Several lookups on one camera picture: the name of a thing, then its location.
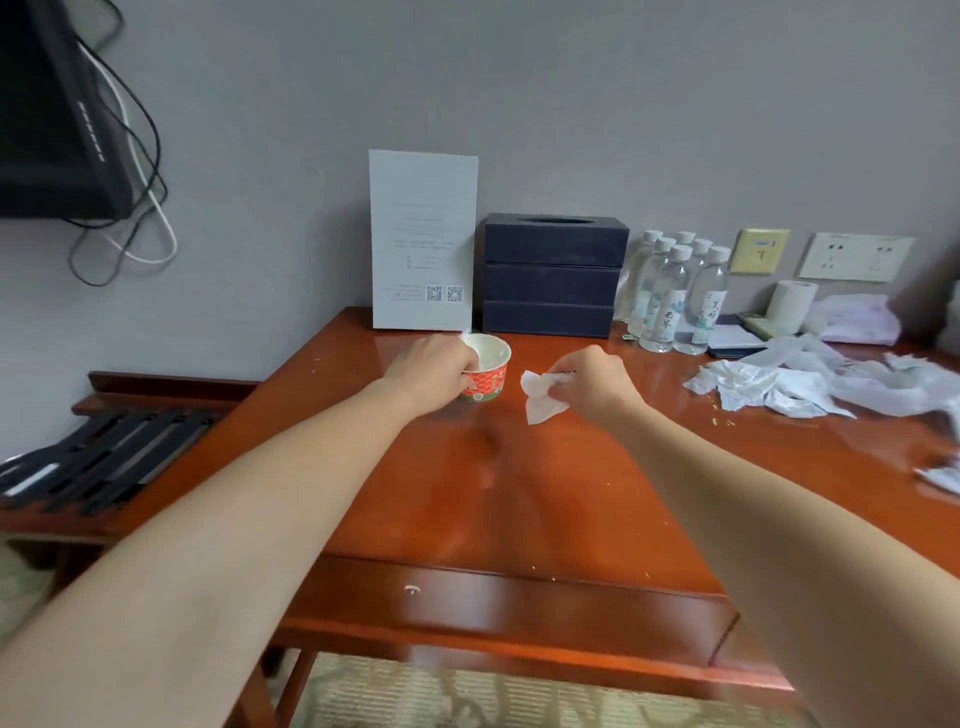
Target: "desk surface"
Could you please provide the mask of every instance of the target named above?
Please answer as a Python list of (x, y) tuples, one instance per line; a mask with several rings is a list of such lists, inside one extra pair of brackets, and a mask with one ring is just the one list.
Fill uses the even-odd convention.
[[(620, 339), (643, 397), (720, 447), (830, 498), (960, 576), (960, 505), (917, 480), (955, 451), (937, 415), (791, 420), (725, 412), (681, 384), (705, 357), (651, 354)], [(417, 334), (340, 313), (112, 521), (129, 533), (243, 452), (359, 391)], [(721, 587), (627, 453), (572, 413), (528, 426), (519, 379), (594, 340), (504, 334), (503, 394), (453, 402), (407, 426), (324, 554), (559, 582), (719, 594)], [(868, 358), (871, 348), (852, 355)]]

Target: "bottle label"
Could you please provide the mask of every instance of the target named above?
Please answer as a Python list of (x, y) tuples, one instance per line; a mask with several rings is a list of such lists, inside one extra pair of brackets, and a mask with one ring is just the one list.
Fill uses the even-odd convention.
[(647, 305), (650, 303), (650, 291), (637, 291), (633, 315), (641, 321), (646, 321)]
[(663, 294), (648, 293), (647, 295), (650, 297), (650, 301), (647, 304), (647, 314), (643, 319), (644, 335), (653, 330), (654, 323), (657, 321), (657, 311), (660, 310), (660, 299), (663, 298)]
[(720, 307), (726, 297), (727, 291), (708, 291), (704, 295), (704, 307), (700, 309), (697, 328), (693, 332), (694, 344), (705, 344), (709, 340), (710, 332), (713, 331), (713, 325), (717, 323)]
[(677, 333), (677, 324), (684, 316), (685, 290), (667, 291), (663, 294), (657, 310), (657, 319), (654, 322), (650, 338), (662, 344), (669, 344)]

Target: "patterned carpet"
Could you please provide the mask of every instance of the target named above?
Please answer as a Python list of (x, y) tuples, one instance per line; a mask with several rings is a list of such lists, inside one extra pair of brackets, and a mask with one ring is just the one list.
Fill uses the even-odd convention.
[[(0, 645), (42, 607), (52, 577), (0, 544)], [(279, 699), (296, 652), (276, 680)], [(295, 728), (813, 728), (797, 715), (756, 707), (531, 680), (467, 670), (428, 670), (387, 660), (322, 654)]]

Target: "tissue pile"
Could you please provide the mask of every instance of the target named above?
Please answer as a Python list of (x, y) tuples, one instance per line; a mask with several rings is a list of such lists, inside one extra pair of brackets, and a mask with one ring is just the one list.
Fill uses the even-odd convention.
[[(832, 398), (891, 417), (943, 410), (960, 440), (960, 375), (914, 356), (848, 359), (811, 334), (771, 339), (765, 351), (739, 361), (711, 362), (684, 387), (698, 395), (716, 389), (727, 410), (764, 405), (787, 417), (854, 416)], [(917, 472), (960, 495), (960, 458)]]
[(724, 360), (701, 367), (700, 373), (684, 387), (698, 395), (716, 389), (721, 406), (731, 412), (765, 405), (787, 417), (820, 417), (830, 413), (854, 416), (833, 403), (827, 381), (817, 372)]

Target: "paper cup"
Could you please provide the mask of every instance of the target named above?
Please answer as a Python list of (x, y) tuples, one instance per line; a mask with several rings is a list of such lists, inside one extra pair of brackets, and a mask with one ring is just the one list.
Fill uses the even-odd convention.
[(510, 361), (510, 345), (488, 333), (465, 333), (460, 338), (480, 357), (480, 368), (464, 372), (470, 377), (470, 386), (460, 393), (461, 400), (492, 400), (503, 390)]

